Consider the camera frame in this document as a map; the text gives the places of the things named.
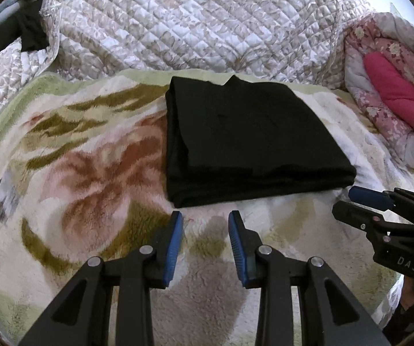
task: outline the bed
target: bed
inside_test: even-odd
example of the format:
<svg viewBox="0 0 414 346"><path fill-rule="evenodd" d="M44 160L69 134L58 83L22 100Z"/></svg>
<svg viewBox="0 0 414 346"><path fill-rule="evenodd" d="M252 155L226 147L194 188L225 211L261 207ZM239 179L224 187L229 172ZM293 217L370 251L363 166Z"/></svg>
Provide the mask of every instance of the bed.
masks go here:
<svg viewBox="0 0 414 346"><path fill-rule="evenodd" d="M115 227L99 219L62 224L70 199L58 195L58 203L45 208L39 191L49 182L48 170L62 165L59 157L28 176L27 163L56 152L61 139L77 138L69 150L80 150L87 144L80 140L85 133L93 139L95 148L86 148L92 151L120 128L139 136L138 129L150 123L155 137L163 135L164 87L174 74L220 84L228 73L250 82L288 82L356 166L357 185L414 191L414 170L395 159L348 93L333 91L344 87L349 28L371 12L364 0L44 0L50 46L27 55L15 42L0 53L0 339L15 345L89 256L121 256L173 209L164 198L163 180L154 181L126 195L125 216L116 216ZM127 108L125 115L118 117L109 107L97 125L77 125L40 148L39 137L29 135L55 114L64 117L67 106L93 105L138 85L146 93L125 99L125 106L138 107ZM158 167L161 150L137 155L143 161L152 155ZM53 183L49 191L60 188ZM373 263L362 233L333 219L331 205L344 197L346 190L334 190L183 210L178 278L152 297L157 343L206 344L207 334L214 334L212 345L254 343L259 293L240 288L226 248L225 220L232 209L287 256L323 256L377 323L385 325L399 300L400 277ZM11 264L14 256L16 264ZM186 300L186 292L197 302Z"/></svg>

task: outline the pink pillow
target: pink pillow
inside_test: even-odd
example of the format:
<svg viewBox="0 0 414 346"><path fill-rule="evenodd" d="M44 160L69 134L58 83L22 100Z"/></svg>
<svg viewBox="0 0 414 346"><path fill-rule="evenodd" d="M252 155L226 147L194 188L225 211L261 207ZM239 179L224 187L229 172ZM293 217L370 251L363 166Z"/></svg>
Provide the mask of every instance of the pink pillow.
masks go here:
<svg viewBox="0 0 414 346"><path fill-rule="evenodd" d="M364 56L364 66L381 100L414 129L414 85L380 52Z"/></svg>

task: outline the quilted fabric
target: quilted fabric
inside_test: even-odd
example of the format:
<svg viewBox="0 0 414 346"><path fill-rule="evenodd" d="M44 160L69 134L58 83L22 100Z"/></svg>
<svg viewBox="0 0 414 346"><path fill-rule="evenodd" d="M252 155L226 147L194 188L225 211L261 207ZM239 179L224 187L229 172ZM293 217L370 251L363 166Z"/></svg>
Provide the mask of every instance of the quilted fabric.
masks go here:
<svg viewBox="0 0 414 346"><path fill-rule="evenodd" d="M343 86L346 28L365 0L46 0L60 5L59 72L209 69Z"/></svg>
<svg viewBox="0 0 414 346"><path fill-rule="evenodd" d="M414 126L395 115L371 84L363 56L379 51L414 85L414 26L391 13L361 20L346 38L346 87L388 141L398 162L414 168Z"/></svg>
<svg viewBox="0 0 414 346"><path fill-rule="evenodd" d="M8 103L23 86L52 64L59 48L58 7L42 9L40 14L46 28L49 47L33 52L21 52L21 38L0 52L0 109Z"/></svg>

